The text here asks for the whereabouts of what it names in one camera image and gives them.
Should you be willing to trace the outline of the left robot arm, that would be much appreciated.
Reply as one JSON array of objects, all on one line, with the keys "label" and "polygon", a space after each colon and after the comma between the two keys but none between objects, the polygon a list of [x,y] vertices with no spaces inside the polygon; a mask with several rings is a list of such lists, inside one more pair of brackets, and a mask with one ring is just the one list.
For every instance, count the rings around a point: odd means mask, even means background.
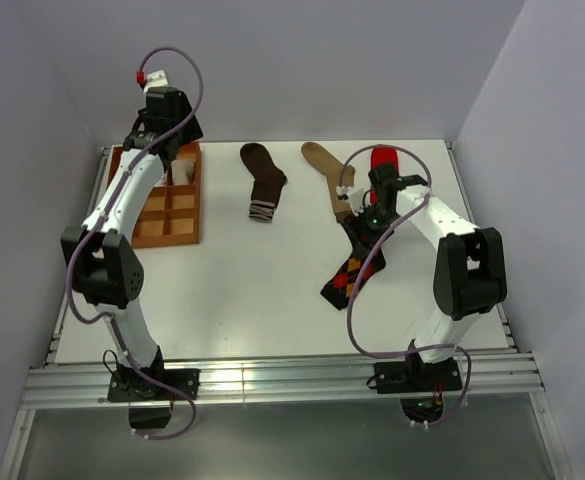
[{"label": "left robot arm", "polygon": [[69,309],[84,325],[106,324],[115,346],[116,383],[155,399],[165,391],[167,375],[140,306],[144,269],[131,239],[152,189],[180,148],[200,139],[202,130],[181,90],[149,87],[144,98],[103,197],[80,226],[64,230],[61,247]]}]

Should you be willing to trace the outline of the beige and red reindeer sock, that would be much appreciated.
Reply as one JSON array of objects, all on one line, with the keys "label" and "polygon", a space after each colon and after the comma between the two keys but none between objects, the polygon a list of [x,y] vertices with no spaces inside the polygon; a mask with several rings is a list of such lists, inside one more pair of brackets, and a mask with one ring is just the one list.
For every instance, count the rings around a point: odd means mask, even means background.
[{"label": "beige and red reindeer sock", "polygon": [[195,177],[195,162],[190,159],[175,159],[171,164],[172,184],[191,185]]}]

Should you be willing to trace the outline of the black orange argyle sock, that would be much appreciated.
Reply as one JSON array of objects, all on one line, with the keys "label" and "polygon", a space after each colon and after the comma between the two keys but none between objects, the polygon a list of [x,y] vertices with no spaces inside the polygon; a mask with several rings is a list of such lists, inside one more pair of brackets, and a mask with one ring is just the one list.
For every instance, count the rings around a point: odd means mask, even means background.
[{"label": "black orange argyle sock", "polygon": [[356,217],[352,213],[344,216],[339,225],[347,235],[351,252],[334,276],[323,286],[320,294],[334,308],[343,310],[348,306],[355,281],[369,251],[365,244],[367,238],[358,236]]}]

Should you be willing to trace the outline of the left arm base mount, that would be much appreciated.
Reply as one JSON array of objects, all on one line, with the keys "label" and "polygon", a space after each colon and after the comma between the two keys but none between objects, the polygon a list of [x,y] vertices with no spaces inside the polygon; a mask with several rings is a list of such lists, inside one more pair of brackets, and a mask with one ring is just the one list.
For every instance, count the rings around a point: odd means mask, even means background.
[{"label": "left arm base mount", "polygon": [[102,364],[110,374],[106,401],[128,404],[129,425],[136,433],[152,435],[167,427],[177,400],[186,401],[192,407],[187,427],[193,424],[199,369],[166,369],[160,350],[150,367],[140,369],[141,375],[132,367],[120,364],[113,350],[104,351]]}]

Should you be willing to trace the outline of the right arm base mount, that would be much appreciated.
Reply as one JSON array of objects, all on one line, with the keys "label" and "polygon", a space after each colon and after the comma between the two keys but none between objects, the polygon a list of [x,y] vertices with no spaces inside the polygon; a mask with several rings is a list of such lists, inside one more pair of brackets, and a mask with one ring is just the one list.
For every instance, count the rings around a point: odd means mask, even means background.
[{"label": "right arm base mount", "polygon": [[446,392],[467,391],[453,358],[424,363],[418,354],[403,361],[375,363],[366,387],[380,395],[416,394],[414,398],[402,398],[401,409],[411,424],[424,428],[444,417]]}]

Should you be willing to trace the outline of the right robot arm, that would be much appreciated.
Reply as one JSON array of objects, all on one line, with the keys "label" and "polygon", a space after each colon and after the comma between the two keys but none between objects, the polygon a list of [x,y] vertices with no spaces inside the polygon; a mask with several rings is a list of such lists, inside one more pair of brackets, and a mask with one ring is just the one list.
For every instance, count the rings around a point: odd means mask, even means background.
[{"label": "right robot arm", "polygon": [[402,176],[383,164],[369,172],[377,201],[363,189],[338,186],[339,200],[354,215],[349,235],[354,252],[367,263],[402,223],[409,221],[434,248],[432,292],[435,309],[410,342],[401,366],[407,383],[429,388],[452,373],[453,355],[469,328],[507,295],[503,240],[498,230],[465,220],[431,190],[431,178]]}]

